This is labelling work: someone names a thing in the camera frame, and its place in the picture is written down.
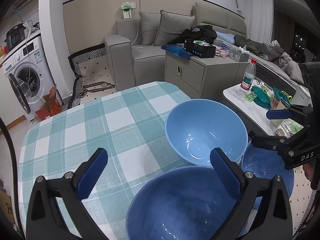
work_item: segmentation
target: water bottle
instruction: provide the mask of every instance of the water bottle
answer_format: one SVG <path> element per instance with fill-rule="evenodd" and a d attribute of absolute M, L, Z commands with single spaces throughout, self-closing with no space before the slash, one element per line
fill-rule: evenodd
<path fill-rule="evenodd" d="M 239 88 L 239 91 L 244 94 L 247 94 L 250 91 L 253 79 L 256 76 L 256 63 L 257 61 L 253 58 L 245 70 L 243 81 Z"/>

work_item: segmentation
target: drawer handle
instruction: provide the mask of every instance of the drawer handle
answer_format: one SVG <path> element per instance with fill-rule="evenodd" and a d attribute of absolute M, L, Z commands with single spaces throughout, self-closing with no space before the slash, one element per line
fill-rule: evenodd
<path fill-rule="evenodd" d="M 178 66 L 178 75 L 181 76 L 182 75 L 182 67 Z"/>

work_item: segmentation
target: clothing pile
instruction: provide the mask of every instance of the clothing pile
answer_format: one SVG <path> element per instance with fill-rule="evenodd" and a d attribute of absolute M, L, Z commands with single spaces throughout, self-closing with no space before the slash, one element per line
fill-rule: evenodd
<path fill-rule="evenodd" d="M 290 76 L 290 79 L 304 84 L 298 63 L 293 61 L 284 49 L 281 48 L 278 41 L 272 41 L 270 45 L 268 45 L 266 43 L 246 39 L 240 35 L 235 35 L 234 39 L 235 46 L 243 48 L 246 45 L 246 49 L 249 52 L 264 60 L 275 63 Z"/>
<path fill-rule="evenodd" d="M 184 43 L 185 40 L 205 41 L 206 43 L 213 44 L 216 38 L 217 33 L 212 29 L 211 25 L 199 25 L 192 30 L 184 30 L 178 38 L 168 44 Z"/>

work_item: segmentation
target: washing machine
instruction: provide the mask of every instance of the washing machine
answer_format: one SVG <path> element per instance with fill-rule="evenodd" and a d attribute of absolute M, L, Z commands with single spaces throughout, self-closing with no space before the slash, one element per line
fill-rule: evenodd
<path fill-rule="evenodd" d="M 36 111 L 44 103 L 43 96 L 49 94 L 55 84 L 45 58 L 41 36 L 31 39 L 28 44 L 13 53 L 4 62 L 2 69 L 4 75 L 9 79 L 18 101 L 26 111 L 26 118 L 31 121 L 36 116 Z M 32 92 L 30 98 L 25 97 L 18 79 L 29 85 Z M 58 92 L 57 99 L 62 105 Z"/>

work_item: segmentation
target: mattress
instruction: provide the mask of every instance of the mattress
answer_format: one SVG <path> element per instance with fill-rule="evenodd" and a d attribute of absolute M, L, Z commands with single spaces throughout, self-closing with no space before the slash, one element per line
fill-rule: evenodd
<path fill-rule="evenodd" d="M 235 45 L 232 45 L 226 41 L 223 41 L 219 38 L 224 45 L 227 45 L 230 48 L 238 49 Z M 281 91 L 287 92 L 289 95 L 294 95 L 296 92 L 296 87 L 298 84 L 291 80 L 286 72 L 279 68 L 276 64 L 270 61 L 266 61 L 253 53 L 249 52 L 249 58 L 254 58 L 257 60 L 256 64 L 256 76 L 260 78 L 263 82 L 267 83 L 270 87 L 276 87 Z"/>

